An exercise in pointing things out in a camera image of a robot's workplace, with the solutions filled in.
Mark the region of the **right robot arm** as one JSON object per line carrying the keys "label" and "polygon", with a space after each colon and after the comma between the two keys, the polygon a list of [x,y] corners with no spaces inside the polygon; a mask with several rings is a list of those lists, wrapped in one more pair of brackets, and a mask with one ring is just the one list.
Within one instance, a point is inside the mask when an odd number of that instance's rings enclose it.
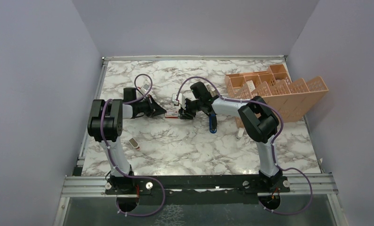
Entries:
{"label": "right robot arm", "polygon": [[213,96],[202,82],[193,84],[190,89],[195,97],[194,100],[185,98],[180,93],[172,95],[174,105],[180,106],[179,118],[192,120],[197,112],[203,112],[209,118],[209,131],[212,134],[217,132],[218,114],[239,118],[258,149],[260,188],[266,192],[276,188],[283,174],[277,166],[271,140],[277,134],[279,119],[266,105],[264,99],[255,96],[251,100],[234,100],[220,95]]}

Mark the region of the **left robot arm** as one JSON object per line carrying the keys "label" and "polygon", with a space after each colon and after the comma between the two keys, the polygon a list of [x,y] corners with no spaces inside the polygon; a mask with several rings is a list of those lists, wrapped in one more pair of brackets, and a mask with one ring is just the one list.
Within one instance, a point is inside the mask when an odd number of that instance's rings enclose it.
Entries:
{"label": "left robot arm", "polygon": [[104,148],[111,166],[110,175],[119,178],[117,186],[127,194],[135,189],[135,180],[120,139],[123,120],[135,119],[140,114],[152,118],[164,115],[167,111],[150,95],[137,99],[136,88],[124,88],[123,94],[124,99],[93,100],[87,131]]}

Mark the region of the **red white staple box sleeve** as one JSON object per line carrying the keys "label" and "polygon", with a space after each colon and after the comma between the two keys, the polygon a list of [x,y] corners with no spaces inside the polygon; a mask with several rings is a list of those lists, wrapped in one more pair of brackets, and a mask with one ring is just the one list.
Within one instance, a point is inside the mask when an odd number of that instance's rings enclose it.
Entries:
{"label": "red white staple box sleeve", "polygon": [[165,118],[177,119],[178,117],[179,117],[178,111],[167,111],[165,113]]}

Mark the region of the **blue stapler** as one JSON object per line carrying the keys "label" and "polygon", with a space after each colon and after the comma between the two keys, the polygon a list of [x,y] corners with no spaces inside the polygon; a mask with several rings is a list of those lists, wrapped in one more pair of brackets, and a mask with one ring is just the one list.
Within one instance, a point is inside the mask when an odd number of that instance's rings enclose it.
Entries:
{"label": "blue stapler", "polygon": [[209,131],[212,134],[215,134],[217,132],[217,118],[216,118],[216,114],[210,114],[209,115]]}

